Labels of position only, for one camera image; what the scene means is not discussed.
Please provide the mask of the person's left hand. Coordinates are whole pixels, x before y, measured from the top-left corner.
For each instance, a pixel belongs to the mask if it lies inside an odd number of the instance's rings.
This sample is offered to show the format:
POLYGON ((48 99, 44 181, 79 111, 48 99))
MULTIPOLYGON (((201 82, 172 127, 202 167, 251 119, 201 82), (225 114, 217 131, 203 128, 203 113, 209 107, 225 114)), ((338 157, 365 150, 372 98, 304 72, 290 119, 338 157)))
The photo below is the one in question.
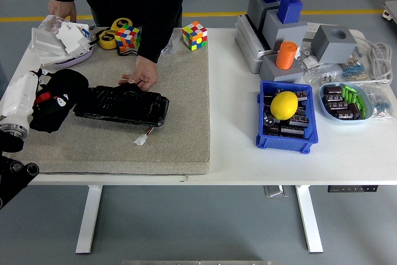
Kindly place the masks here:
POLYGON ((131 74, 123 74, 118 85, 136 84, 142 91, 149 91, 158 82, 156 63, 138 56, 135 70, 131 74))

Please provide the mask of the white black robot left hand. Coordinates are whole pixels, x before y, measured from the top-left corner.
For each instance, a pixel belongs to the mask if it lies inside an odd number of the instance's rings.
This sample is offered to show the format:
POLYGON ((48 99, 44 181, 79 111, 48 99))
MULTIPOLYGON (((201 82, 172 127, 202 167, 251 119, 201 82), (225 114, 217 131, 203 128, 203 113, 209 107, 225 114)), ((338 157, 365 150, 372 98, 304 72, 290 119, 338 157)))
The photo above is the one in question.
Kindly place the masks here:
POLYGON ((4 94, 1 124, 26 126, 28 117, 34 112, 47 115, 58 112, 69 103, 66 93, 57 95, 54 91, 45 91, 37 95, 41 76, 52 74, 46 69, 29 71, 6 89, 4 94))

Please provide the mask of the person's right hand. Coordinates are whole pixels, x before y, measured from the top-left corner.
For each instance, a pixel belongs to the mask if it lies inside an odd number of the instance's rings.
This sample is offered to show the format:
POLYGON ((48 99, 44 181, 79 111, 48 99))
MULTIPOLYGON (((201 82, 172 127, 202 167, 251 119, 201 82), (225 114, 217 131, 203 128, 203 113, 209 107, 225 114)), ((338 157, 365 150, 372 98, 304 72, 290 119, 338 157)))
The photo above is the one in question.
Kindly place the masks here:
POLYGON ((48 3, 49 14, 60 17, 67 18, 69 17, 71 22, 76 22, 76 6, 74 1, 64 2, 64 1, 56 1, 50 0, 48 3))

